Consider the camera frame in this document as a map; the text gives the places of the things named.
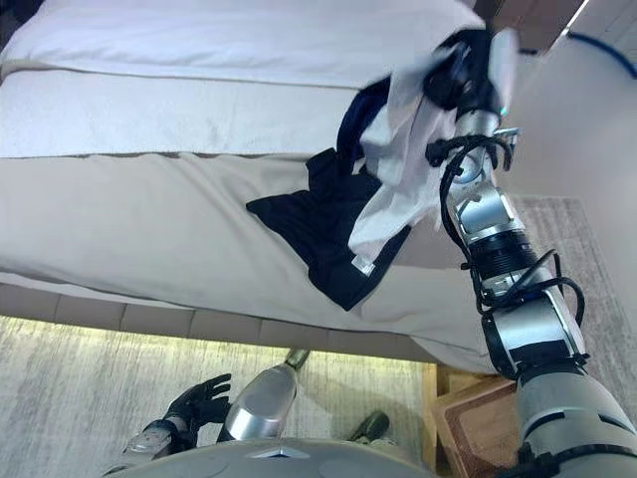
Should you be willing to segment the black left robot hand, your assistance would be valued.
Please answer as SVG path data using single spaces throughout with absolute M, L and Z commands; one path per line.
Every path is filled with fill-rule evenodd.
M 224 373 L 191 386 L 168 407 L 164 419 L 179 431 L 194 432 L 208 423 L 223 423 L 231 407 L 231 373 Z

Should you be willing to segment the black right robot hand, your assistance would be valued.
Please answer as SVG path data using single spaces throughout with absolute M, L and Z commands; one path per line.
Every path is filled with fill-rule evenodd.
M 435 53 L 450 55 L 425 76 L 423 93 L 456 118 L 471 112 L 501 114 L 503 106 L 495 84 L 489 79 L 494 33 L 491 29 L 463 29 L 448 37 Z

